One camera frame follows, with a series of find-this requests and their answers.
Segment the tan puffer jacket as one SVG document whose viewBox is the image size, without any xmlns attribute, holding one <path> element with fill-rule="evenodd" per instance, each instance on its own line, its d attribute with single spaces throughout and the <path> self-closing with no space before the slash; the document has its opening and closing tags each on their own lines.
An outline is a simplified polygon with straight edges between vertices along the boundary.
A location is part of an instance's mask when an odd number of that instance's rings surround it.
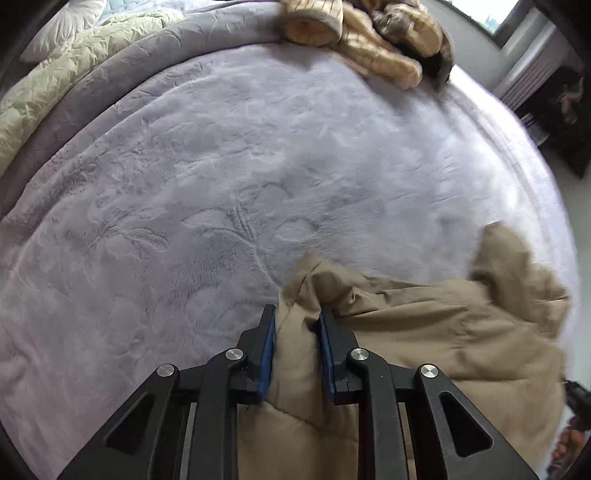
<svg viewBox="0 0 591 480">
<path fill-rule="evenodd" d="M 440 367 L 533 468 L 564 408 L 557 339 L 570 298 L 501 223 L 486 226 L 469 279 L 420 285 L 370 277 L 308 253 L 280 291 L 273 381 L 238 414 L 243 479 L 353 479 L 358 414 L 322 392 L 311 327 L 322 305 L 388 362 Z"/>
</svg>

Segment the beige striped clothes pile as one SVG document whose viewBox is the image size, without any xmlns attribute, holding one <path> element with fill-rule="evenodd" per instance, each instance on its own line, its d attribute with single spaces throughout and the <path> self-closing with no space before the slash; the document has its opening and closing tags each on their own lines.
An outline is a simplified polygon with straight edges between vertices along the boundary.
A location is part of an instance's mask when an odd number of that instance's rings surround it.
<svg viewBox="0 0 591 480">
<path fill-rule="evenodd" d="M 419 1 L 284 1 L 283 7 L 288 40 L 328 47 L 362 76 L 403 90 L 428 78 L 441 89 L 455 66 L 451 36 Z"/>
</svg>

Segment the lavender embossed bedspread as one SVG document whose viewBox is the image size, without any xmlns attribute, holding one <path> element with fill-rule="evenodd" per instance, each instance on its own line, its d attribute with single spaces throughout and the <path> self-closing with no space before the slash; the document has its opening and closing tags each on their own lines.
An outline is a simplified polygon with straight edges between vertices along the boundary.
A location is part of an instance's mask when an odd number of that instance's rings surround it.
<svg viewBox="0 0 591 480">
<path fill-rule="evenodd" d="M 235 345 L 308 253 L 431 285 L 469 279 L 501 223 L 569 295 L 563 352 L 576 253 L 519 120 L 461 71 L 439 92 L 362 79 L 281 16 L 242 3 L 129 45 L 2 176 L 1 423 L 35 477 L 159 365 Z"/>
</svg>

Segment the white radiator under window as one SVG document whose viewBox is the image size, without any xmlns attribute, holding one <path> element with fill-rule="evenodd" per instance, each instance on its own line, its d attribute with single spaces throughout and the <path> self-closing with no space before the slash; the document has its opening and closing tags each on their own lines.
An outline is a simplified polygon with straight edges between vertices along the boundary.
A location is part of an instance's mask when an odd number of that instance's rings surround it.
<svg viewBox="0 0 591 480">
<path fill-rule="evenodd" d="M 565 62 L 570 44 L 549 22 L 493 94 L 511 110 L 521 107 Z"/>
</svg>

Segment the cream quilted blanket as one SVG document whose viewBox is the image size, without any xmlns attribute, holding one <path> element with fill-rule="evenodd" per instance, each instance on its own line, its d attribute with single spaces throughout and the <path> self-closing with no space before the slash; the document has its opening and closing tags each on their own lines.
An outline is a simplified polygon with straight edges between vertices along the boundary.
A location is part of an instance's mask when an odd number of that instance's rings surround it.
<svg viewBox="0 0 591 480">
<path fill-rule="evenodd" d="M 183 19 L 183 12 L 173 8 L 119 14 L 54 49 L 1 100 L 1 170 L 7 170 L 40 122 L 85 75 L 129 45 Z"/>
</svg>

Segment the round cream pillow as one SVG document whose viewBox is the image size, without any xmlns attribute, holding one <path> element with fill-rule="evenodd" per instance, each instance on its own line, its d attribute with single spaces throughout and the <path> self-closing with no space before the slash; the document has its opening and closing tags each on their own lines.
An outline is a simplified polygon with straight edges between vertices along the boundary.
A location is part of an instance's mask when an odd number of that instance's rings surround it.
<svg viewBox="0 0 591 480">
<path fill-rule="evenodd" d="M 106 0 L 68 1 L 33 37 L 19 61 L 38 64 L 78 33 L 91 28 L 105 9 Z"/>
</svg>

